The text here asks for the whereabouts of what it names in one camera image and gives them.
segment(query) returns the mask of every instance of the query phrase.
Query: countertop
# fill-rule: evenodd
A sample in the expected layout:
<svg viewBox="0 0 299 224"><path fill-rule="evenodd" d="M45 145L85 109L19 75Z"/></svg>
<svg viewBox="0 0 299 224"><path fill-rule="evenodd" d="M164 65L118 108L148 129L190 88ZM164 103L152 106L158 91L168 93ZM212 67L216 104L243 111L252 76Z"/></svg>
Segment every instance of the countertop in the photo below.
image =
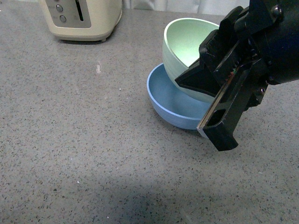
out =
<svg viewBox="0 0 299 224"><path fill-rule="evenodd" d="M1 223L298 223L298 81L270 86L218 152L146 89L166 25L124 10L106 42L59 41L39 5L0 4Z"/></svg>

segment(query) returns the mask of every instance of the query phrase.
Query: curtain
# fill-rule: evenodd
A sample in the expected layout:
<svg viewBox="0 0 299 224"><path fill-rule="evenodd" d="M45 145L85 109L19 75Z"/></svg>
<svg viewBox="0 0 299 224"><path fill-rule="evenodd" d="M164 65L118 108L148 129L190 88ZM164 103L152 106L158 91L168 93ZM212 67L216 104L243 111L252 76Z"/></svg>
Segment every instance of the curtain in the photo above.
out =
<svg viewBox="0 0 299 224"><path fill-rule="evenodd" d="M247 7L249 0L123 0L124 8L227 15L237 6Z"/></svg>

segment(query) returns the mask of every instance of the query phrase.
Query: cream toaster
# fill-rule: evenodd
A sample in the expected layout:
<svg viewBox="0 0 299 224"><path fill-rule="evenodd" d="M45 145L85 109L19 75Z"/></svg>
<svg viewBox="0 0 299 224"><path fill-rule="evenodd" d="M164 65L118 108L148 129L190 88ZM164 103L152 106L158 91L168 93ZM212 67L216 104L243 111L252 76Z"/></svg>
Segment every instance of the cream toaster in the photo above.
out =
<svg viewBox="0 0 299 224"><path fill-rule="evenodd" d="M122 0L39 0L50 32L58 39L105 41L122 14Z"/></svg>

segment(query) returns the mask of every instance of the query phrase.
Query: blue bowl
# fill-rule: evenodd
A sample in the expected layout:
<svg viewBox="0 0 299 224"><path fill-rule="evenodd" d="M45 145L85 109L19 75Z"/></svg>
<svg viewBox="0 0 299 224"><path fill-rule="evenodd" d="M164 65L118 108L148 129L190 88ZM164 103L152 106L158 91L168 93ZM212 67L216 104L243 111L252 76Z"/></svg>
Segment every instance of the blue bowl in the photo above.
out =
<svg viewBox="0 0 299 224"><path fill-rule="evenodd" d="M176 127L196 130L210 106L180 91L169 79L163 63L149 74L147 88L156 112Z"/></svg>

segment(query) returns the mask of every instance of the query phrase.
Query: bowl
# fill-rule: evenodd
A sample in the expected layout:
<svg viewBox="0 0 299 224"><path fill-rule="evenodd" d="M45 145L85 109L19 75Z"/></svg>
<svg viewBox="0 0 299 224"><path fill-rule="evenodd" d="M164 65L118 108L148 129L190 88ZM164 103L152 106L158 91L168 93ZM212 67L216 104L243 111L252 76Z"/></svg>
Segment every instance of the bowl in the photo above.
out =
<svg viewBox="0 0 299 224"><path fill-rule="evenodd" d="M180 91L169 79L163 63L149 74L147 89L156 112L168 123L183 129L196 130L210 106Z"/></svg>
<svg viewBox="0 0 299 224"><path fill-rule="evenodd" d="M205 20L177 19L166 26L162 46L163 63L170 80L188 96L209 103L213 102L214 97L181 88L175 79L199 58L199 45L218 28L217 24Z"/></svg>

